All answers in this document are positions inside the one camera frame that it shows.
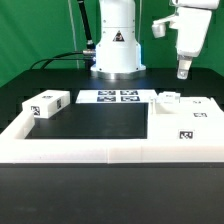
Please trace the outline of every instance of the white foam block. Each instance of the white foam block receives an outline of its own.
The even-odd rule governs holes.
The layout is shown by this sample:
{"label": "white foam block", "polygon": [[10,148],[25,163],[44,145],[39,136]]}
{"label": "white foam block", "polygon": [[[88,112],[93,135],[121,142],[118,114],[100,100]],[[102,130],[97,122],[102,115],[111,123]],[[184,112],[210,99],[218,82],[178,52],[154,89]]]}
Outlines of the white foam block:
{"label": "white foam block", "polygon": [[70,92],[46,90],[22,103],[23,110],[33,111],[36,118],[50,118],[70,104]]}
{"label": "white foam block", "polygon": [[0,139],[24,139],[35,125],[33,112],[22,111],[2,132]]}

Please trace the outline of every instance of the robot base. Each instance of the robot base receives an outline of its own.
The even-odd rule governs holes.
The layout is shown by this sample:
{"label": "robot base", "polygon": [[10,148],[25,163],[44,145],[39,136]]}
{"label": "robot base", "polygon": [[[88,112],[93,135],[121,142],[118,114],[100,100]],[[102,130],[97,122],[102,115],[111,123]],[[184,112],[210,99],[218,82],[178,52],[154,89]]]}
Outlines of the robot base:
{"label": "robot base", "polygon": [[109,72],[99,72],[91,69],[91,76],[94,78],[109,79],[109,80],[127,80],[136,79],[144,77],[146,74],[145,69],[138,70],[130,73],[109,73]]}

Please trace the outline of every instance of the warning label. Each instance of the warning label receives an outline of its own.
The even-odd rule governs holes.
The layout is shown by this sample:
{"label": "warning label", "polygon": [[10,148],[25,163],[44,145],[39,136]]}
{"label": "warning label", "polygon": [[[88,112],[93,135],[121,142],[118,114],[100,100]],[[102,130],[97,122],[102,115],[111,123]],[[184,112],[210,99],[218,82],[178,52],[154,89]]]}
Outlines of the warning label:
{"label": "warning label", "polygon": [[119,30],[116,34],[116,36],[114,37],[114,42],[124,42],[124,38],[121,34],[121,31]]}

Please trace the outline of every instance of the black table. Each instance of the black table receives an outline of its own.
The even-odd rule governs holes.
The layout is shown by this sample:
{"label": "black table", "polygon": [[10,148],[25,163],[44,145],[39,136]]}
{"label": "black table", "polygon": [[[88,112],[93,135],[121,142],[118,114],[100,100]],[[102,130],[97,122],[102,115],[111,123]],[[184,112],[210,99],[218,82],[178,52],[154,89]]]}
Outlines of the black table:
{"label": "black table", "polygon": [[[23,101],[47,89],[71,92],[73,106],[57,115],[63,117],[73,114],[73,109],[85,116],[89,109],[98,110],[96,106],[75,105],[80,89],[175,91],[182,96],[213,97],[224,109],[223,86],[224,78],[208,69],[193,69],[186,81],[176,79],[175,69],[150,69],[144,78],[119,82],[90,78],[89,72],[84,70],[25,71],[0,88],[0,132],[21,112]],[[100,106],[99,109],[114,110],[108,106],[111,108]],[[124,111],[118,119],[125,119],[125,108],[119,107]],[[137,131],[117,133],[118,122],[113,126],[114,131],[104,135],[101,130],[109,127],[105,123],[97,134],[89,130],[74,131],[69,138],[144,138],[147,105],[129,105],[128,110],[132,109],[137,117],[142,115],[136,120]],[[52,118],[53,122],[60,120],[57,116]],[[130,123],[130,119],[126,121],[130,127],[136,125]],[[39,124],[42,125],[51,126],[44,122]],[[47,137],[55,136],[66,138],[67,134],[59,136],[55,132]],[[30,138],[43,137],[37,132],[30,135]],[[0,166],[0,223],[223,223],[222,163]]]}

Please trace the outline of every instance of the green wall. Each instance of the green wall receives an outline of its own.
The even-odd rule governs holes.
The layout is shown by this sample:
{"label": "green wall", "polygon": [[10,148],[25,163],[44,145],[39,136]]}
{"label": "green wall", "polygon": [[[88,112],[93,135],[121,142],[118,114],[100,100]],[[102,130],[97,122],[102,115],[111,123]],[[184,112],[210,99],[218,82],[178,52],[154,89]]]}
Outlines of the green wall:
{"label": "green wall", "polygon": [[[35,61],[74,50],[67,0],[1,0],[0,86],[28,69]],[[78,49],[85,48],[85,36],[76,0],[72,0]],[[98,0],[85,0],[92,36],[100,40]],[[139,0],[136,0],[137,21]],[[169,0],[143,0],[141,45],[143,63],[149,68],[176,67],[177,32],[154,39],[152,21],[173,14]],[[205,45],[193,67],[214,69],[224,75],[224,3],[213,14]],[[51,67],[75,67],[74,62],[55,62]]]}

